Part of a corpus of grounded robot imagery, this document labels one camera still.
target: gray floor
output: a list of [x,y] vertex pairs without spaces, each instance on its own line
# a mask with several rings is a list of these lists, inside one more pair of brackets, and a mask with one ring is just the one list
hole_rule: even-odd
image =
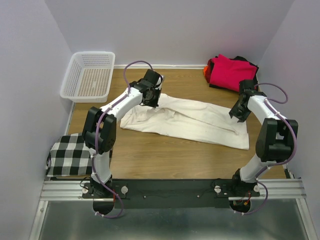
[[42,240],[307,240],[297,203],[269,200],[258,213],[230,209],[128,209],[118,219],[94,215],[92,202],[50,202]]

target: pink fabric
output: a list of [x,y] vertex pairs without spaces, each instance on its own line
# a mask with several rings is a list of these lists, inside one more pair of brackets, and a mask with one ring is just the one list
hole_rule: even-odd
[[255,66],[247,61],[230,60],[219,54],[212,58],[214,67],[210,77],[210,84],[239,92],[239,82],[253,80],[257,71]]

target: wooden table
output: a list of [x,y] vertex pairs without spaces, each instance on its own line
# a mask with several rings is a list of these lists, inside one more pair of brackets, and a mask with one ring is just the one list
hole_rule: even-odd
[[[165,76],[162,92],[171,97],[197,100],[231,108],[238,94],[229,90],[210,88],[201,69],[157,69]],[[129,69],[127,78],[137,81],[145,69]],[[107,103],[126,88],[123,70],[115,69]],[[89,108],[105,103],[77,103],[69,134],[80,133]],[[249,150],[190,141],[180,138],[138,132],[117,127],[113,148],[111,172],[113,178],[134,179],[215,179],[231,178],[235,171],[255,154],[255,145],[261,125],[251,114],[247,119]],[[282,166],[273,167],[265,176],[269,179],[285,178]]]

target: checkered cloth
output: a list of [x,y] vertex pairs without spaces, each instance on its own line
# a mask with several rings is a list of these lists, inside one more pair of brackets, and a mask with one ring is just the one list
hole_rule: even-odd
[[92,173],[89,148],[81,133],[62,136],[50,150],[48,177],[83,176]]

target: white fabric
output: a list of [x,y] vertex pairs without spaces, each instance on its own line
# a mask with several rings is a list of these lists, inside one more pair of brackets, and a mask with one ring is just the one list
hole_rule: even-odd
[[123,129],[249,149],[245,122],[230,118],[230,109],[161,94],[159,107],[135,106],[121,120]]

